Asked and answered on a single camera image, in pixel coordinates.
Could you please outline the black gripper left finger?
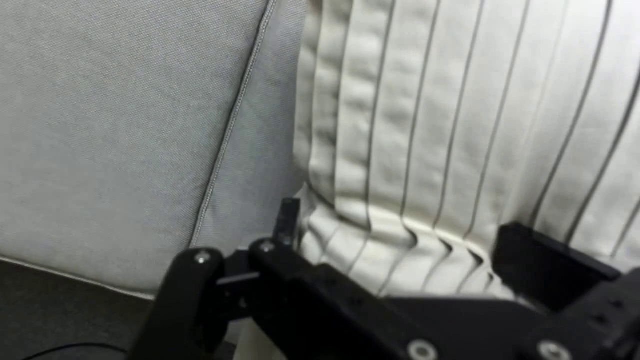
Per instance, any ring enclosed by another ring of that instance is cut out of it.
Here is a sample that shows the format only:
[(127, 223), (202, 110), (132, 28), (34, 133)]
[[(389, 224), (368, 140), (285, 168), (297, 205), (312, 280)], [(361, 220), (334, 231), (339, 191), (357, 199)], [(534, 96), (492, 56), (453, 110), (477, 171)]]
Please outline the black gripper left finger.
[(228, 326), (252, 321), (289, 360), (440, 360), (410, 316), (299, 253), (301, 202), (274, 233), (231, 256), (180, 253), (127, 360), (213, 360)]

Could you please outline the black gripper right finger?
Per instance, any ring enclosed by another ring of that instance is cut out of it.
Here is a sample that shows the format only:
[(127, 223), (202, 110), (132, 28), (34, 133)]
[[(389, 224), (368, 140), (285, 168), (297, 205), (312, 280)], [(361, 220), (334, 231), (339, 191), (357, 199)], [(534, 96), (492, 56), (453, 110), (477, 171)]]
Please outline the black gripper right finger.
[(621, 273), (522, 224), (504, 224), (497, 275), (547, 310), (527, 360), (640, 360), (640, 271)]

